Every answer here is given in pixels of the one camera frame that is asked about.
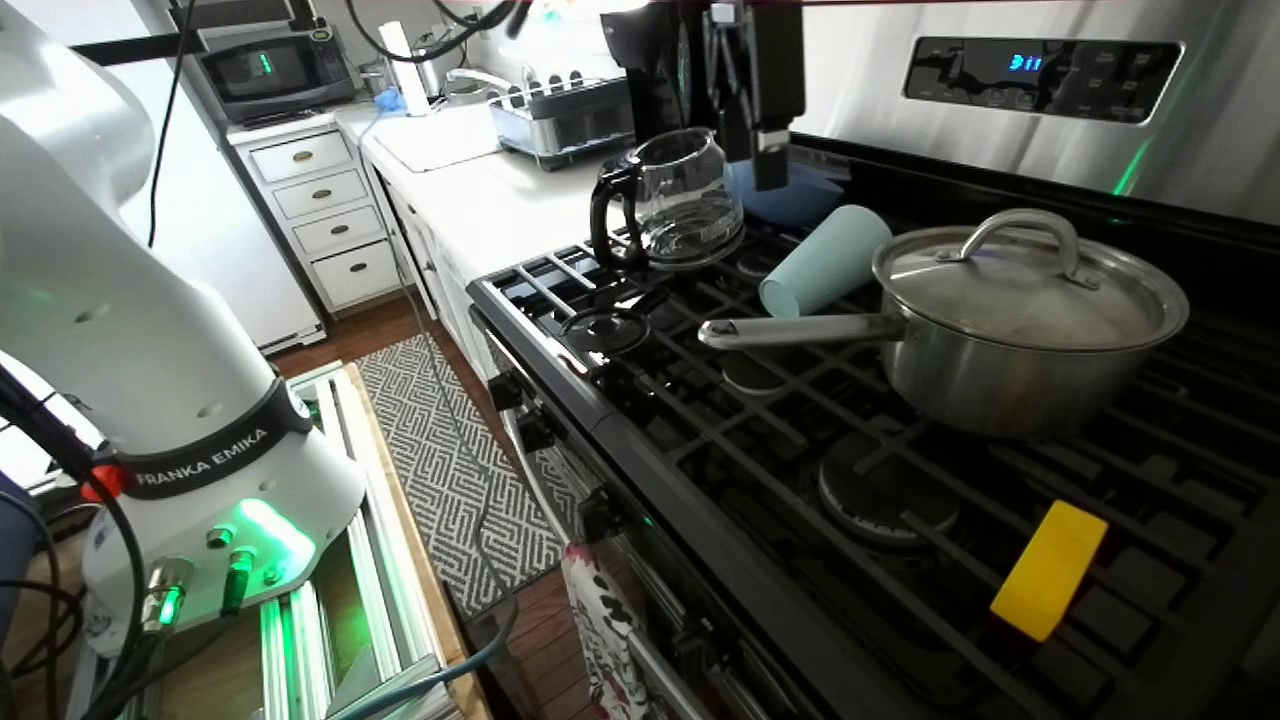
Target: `pot lid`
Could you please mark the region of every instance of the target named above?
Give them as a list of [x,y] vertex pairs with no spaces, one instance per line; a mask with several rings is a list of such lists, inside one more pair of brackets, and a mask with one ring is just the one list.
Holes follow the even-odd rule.
[[1032,350],[1148,350],[1188,319],[1158,269],[1032,208],[906,232],[880,251],[876,276],[906,316]]

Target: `toaster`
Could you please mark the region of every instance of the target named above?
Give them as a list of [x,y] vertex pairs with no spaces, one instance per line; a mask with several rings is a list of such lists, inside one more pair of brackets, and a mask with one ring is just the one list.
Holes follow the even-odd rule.
[[627,147],[635,142],[624,75],[530,75],[491,102],[491,119],[500,145],[530,156],[538,170],[569,170],[583,156]]

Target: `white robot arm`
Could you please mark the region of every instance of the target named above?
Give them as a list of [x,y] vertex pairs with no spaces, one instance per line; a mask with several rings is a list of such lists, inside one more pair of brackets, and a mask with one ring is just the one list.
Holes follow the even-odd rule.
[[[153,632],[271,601],[317,567],[362,475],[310,432],[221,296],[124,232],[144,190],[144,107],[0,4],[0,350],[75,398],[129,482]],[[121,527],[84,540],[84,629],[129,640]]]

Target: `stainless steel pot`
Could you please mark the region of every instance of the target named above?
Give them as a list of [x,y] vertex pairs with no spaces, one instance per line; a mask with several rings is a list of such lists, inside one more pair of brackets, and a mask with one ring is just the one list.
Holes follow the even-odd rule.
[[709,319],[709,350],[882,346],[889,384],[980,436],[1066,436],[1188,324],[1158,269],[1080,240],[1056,214],[895,235],[876,255],[880,316]]

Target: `kitchen counter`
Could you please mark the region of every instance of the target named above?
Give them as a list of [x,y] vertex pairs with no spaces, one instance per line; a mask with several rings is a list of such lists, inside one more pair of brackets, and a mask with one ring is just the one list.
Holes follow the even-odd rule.
[[398,274],[481,382],[495,361],[472,324],[468,283],[587,240],[594,160],[545,173],[495,147],[483,106],[358,134],[362,170],[395,216]]
[[488,154],[413,173],[379,136],[374,123],[358,145],[367,165],[429,216],[460,283],[587,240],[599,165],[545,173],[515,154]]

